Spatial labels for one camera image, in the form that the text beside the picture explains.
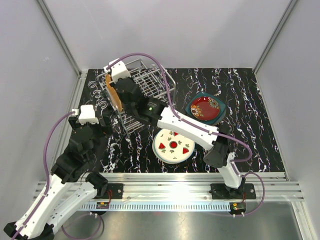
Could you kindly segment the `red floral plate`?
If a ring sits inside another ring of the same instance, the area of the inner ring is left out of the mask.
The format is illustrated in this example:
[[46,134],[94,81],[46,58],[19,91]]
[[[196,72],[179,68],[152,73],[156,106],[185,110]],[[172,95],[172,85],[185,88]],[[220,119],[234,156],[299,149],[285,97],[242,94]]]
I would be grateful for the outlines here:
[[209,96],[201,96],[190,105],[191,114],[198,120],[210,121],[218,117],[221,107],[217,100]]

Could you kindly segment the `orange woven plate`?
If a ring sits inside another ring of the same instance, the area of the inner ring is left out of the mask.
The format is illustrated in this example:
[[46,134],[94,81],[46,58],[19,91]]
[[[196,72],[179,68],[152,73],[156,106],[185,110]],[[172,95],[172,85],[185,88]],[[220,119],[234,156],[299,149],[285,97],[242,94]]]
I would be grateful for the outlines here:
[[105,83],[106,83],[107,90],[111,96],[110,100],[111,100],[113,106],[121,112],[123,110],[122,102],[121,102],[115,88],[110,85],[111,81],[112,81],[111,75],[106,74],[105,75]]

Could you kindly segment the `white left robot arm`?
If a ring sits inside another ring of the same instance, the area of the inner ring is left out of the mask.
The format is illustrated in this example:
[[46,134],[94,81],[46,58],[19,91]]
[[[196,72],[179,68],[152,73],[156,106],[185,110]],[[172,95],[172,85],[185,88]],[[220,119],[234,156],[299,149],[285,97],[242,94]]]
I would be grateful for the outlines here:
[[52,240],[75,211],[90,199],[107,195],[108,180],[98,172],[90,173],[75,193],[62,201],[89,168],[102,138],[112,133],[110,118],[83,118],[66,115],[72,136],[64,152],[56,159],[46,184],[27,212],[17,221],[9,222],[3,231],[13,240]]

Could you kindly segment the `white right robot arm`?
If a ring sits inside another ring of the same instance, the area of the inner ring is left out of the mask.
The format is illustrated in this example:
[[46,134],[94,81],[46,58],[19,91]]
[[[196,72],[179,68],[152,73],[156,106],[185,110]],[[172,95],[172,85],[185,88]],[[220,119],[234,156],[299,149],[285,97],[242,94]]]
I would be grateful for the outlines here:
[[144,125],[181,134],[206,150],[204,162],[220,172],[224,184],[211,189],[219,199],[240,199],[245,194],[245,177],[238,172],[229,141],[231,136],[219,132],[216,127],[206,126],[170,108],[164,101],[143,94],[131,77],[110,82],[125,112]]

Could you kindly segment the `white bottom plate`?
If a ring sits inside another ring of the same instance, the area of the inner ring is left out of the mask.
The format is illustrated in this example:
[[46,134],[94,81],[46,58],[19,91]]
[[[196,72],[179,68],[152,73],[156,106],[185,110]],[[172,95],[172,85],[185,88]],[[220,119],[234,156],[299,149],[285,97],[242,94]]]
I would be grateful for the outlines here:
[[167,148],[170,150],[175,164],[189,159],[195,149],[195,142],[193,140],[168,129],[161,129],[153,141],[160,143],[159,149]]

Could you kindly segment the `pale green plate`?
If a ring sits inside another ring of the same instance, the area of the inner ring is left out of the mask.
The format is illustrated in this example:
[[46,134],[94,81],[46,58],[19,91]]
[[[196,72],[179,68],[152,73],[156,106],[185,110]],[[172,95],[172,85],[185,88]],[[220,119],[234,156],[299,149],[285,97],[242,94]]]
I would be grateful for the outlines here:
[[152,150],[154,155],[166,164],[175,164],[173,154],[170,152],[170,149],[167,148],[159,148],[161,145],[160,142],[156,142],[155,140],[152,142]]

